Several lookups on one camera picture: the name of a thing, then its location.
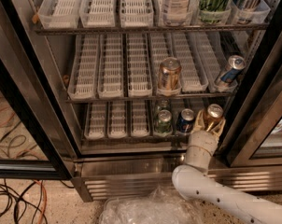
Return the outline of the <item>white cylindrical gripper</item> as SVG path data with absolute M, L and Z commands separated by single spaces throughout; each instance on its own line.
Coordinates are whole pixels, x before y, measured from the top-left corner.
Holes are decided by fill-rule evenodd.
M 219 138 L 222 135 L 226 119 L 222 119 L 208 133 L 204 131 L 204 110 L 197 114 L 193 125 L 193 133 L 189 136 L 189 142 L 185 155 L 185 163 L 198 169 L 201 172 L 207 172 L 209 163 L 218 147 Z

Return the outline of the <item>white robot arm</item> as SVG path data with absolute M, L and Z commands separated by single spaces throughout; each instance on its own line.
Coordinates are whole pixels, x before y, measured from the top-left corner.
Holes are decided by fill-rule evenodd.
M 209 132 L 205 129 L 204 110 L 198 112 L 184 163 L 172 172 L 175 189 L 185 200 L 210 202 L 246 224 L 282 224 L 282 205 L 229 188 L 207 176 L 225 122 L 221 119 Z

